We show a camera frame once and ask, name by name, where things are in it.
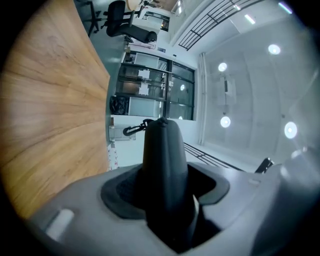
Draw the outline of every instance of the floor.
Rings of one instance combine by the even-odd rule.
[[[92,0],[95,11],[101,11],[100,16],[103,17],[103,12],[108,10],[108,6],[114,0]],[[90,5],[86,5],[82,0],[74,0],[75,6],[79,13],[80,19],[82,20],[85,30],[89,31],[90,22],[83,22],[85,20],[91,19]],[[99,27],[104,24],[104,21],[100,21]],[[109,109],[109,102],[111,96],[116,92],[117,78],[121,65],[121,60],[125,51],[125,42],[123,36],[110,37],[106,33],[106,27],[100,30],[98,33],[93,33],[90,35],[90,40],[95,48],[98,56],[100,57],[105,69],[110,75],[110,81],[107,91],[106,98],[106,140],[107,144],[110,144],[108,136],[108,127],[111,122],[111,115]]]

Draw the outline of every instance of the gray plastic housing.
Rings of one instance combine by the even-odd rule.
[[[226,178],[230,188],[217,203],[202,206],[205,218],[220,232],[181,253],[183,256],[272,255],[287,243],[320,195],[319,152],[312,148],[295,152],[265,174],[191,162],[188,165]],[[102,202],[103,184],[135,166],[74,182],[39,209],[28,220],[30,226],[48,247],[58,242],[60,252],[91,256],[177,255],[144,219],[122,219]],[[46,232],[62,209],[71,210],[74,217],[63,228],[60,226],[61,235],[51,242]]]

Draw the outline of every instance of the black bag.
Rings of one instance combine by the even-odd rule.
[[[129,114],[129,97],[112,96],[110,98],[109,107],[112,115],[128,115]]]

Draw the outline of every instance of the desk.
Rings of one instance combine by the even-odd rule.
[[[141,0],[125,0],[126,6],[130,11],[134,11],[138,8]]]
[[[109,78],[73,0],[47,1],[19,35],[1,76],[0,174],[21,217],[107,171]]]

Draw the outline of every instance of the wooden table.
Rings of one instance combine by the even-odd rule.
[[[73,0],[47,1],[1,75],[0,174],[21,217],[70,183],[107,171],[109,78]]]
[[[141,0],[125,0],[126,6],[130,11],[134,11],[138,8]]]

